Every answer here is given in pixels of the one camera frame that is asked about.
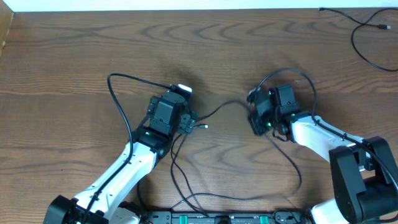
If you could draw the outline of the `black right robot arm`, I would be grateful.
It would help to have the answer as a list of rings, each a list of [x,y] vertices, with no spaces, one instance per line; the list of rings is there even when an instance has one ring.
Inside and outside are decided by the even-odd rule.
[[[254,134],[307,147],[331,169],[333,199],[313,206],[314,223],[389,223],[382,216],[397,211],[397,164],[387,141],[362,138],[301,111],[291,85],[257,87],[246,98],[253,107],[249,124]]]

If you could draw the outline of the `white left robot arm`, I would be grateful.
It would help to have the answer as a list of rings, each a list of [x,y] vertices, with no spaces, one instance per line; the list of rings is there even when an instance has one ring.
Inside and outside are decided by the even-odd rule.
[[[192,91],[176,87],[152,97],[146,117],[130,133],[117,160],[72,199],[59,195],[49,205],[44,223],[139,223],[141,216],[124,201],[132,188],[167,155],[176,133],[190,133],[195,117]]]

